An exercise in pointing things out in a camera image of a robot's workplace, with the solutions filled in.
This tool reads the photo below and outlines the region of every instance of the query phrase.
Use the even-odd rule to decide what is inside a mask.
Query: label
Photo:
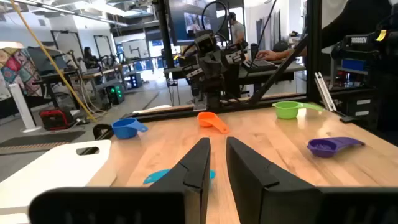
[[[357,105],[363,105],[363,104],[370,104],[371,100],[358,100],[356,102]]]
[[[360,111],[355,113],[355,116],[366,116],[366,115],[369,115],[368,111]]]
[[[387,31],[386,30],[382,30],[381,32],[380,32],[380,36],[376,39],[376,41],[382,41],[382,40],[384,40],[384,38],[386,37],[386,34],[387,34]]]
[[[351,43],[352,44],[366,44],[368,42],[367,37],[352,37]]]

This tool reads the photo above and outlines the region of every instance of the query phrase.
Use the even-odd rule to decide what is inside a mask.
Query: yellow cable
[[[72,95],[76,98],[76,100],[79,102],[79,105],[86,111],[88,117],[90,119],[92,119],[94,122],[97,122],[97,120],[94,118],[94,116],[88,111],[87,107],[83,104],[83,102],[81,102],[80,98],[77,96],[77,94],[75,93],[75,91],[73,90],[73,88],[69,85],[68,81],[65,79],[65,77],[63,76],[63,73],[61,72],[61,70],[58,68],[57,64],[54,62],[54,60],[52,59],[52,57],[50,56],[50,54],[47,52],[47,50],[45,49],[45,47],[43,46],[43,44],[38,40],[38,38],[36,37],[36,35],[33,33],[32,29],[29,27],[29,25],[26,23],[24,17],[22,16],[19,8],[17,7],[17,5],[15,4],[14,0],[11,0],[11,4],[12,7],[14,8],[14,10],[18,13],[19,17],[21,18],[21,20],[23,21],[23,23],[25,24],[27,30],[30,32],[30,34],[32,34],[33,38],[36,40],[36,42],[38,43],[38,45],[40,46],[40,48],[43,50],[44,54],[47,56],[47,58],[49,58],[51,64],[54,66],[55,70],[57,71],[57,73],[60,75],[62,81],[64,82],[64,84],[68,87],[68,89],[70,90],[70,92],[72,93]]]

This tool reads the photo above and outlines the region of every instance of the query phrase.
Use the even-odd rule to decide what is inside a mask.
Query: keyboard
[[[242,63],[242,66],[249,72],[265,72],[276,70],[278,68],[278,66],[276,66],[274,63],[263,59],[255,59],[252,67],[250,68],[251,62],[252,60],[247,60]]]

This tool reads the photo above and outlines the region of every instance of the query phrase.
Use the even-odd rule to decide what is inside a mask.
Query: purple measuring cup
[[[311,150],[314,156],[330,158],[343,148],[354,145],[364,146],[365,143],[347,137],[323,138],[311,140],[307,148]]]

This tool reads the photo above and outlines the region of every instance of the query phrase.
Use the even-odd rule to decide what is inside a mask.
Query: white cutting board
[[[98,147],[99,153],[79,156],[78,149]],[[55,147],[0,183],[0,223],[10,214],[27,214],[30,202],[59,187],[109,187],[116,172],[109,159],[110,140]]]

